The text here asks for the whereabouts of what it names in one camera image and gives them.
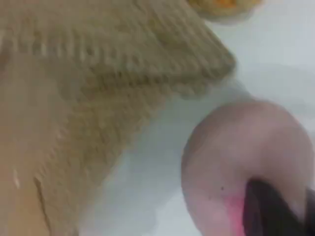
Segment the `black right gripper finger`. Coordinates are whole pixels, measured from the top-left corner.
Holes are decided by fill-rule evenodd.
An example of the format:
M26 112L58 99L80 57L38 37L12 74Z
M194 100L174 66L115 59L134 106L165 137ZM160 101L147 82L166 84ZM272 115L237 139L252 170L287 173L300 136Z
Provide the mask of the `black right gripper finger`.
M247 236L313 236L315 191L307 189L305 218L289 208L279 191L267 182L252 178L246 185L243 228Z

